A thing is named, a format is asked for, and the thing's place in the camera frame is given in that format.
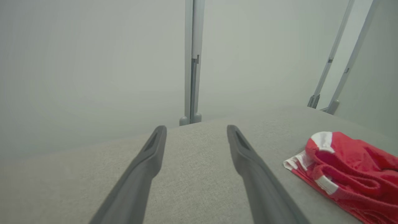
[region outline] red and white cloth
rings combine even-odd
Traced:
[[[341,132],[318,132],[283,165],[362,222],[398,224],[398,157]]]

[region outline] folded fabric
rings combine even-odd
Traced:
[[[398,158],[341,132],[318,132],[284,167],[364,223],[398,224]]]

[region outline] white stripe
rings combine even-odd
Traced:
[[[297,166],[296,162],[299,162],[305,171],[307,171],[307,167],[314,163],[314,161],[307,155],[304,150],[299,154],[291,157],[290,159],[286,159],[285,161],[283,161],[283,166],[290,171],[292,169],[298,169],[299,167]]]
[[[332,144],[332,132],[318,132],[311,136],[311,139],[318,146],[319,151],[328,151],[334,153],[334,149],[331,147]]]
[[[339,186],[330,181],[325,175],[321,176],[318,180],[315,180],[316,184],[326,191],[328,195],[331,195],[337,191]]]

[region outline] gray upholstery fabric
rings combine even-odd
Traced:
[[[168,130],[145,223],[252,223],[226,126],[237,125],[312,223],[358,223],[282,166],[319,131],[341,131],[397,155],[396,143],[307,107],[250,112]],[[150,134],[2,164],[0,223],[87,223]]]

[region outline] white wall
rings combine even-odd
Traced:
[[[206,1],[198,112],[203,120],[306,106],[348,0]]]
[[[398,1],[380,1],[335,115],[398,138]]]
[[[0,3],[1,159],[177,127],[183,0]]]
[[[359,33],[361,32],[372,2],[373,0],[355,0],[333,63],[322,87],[321,96],[316,107],[317,109],[323,109],[329,106],[345,67],[347,66],[352,50],[358,40]]]

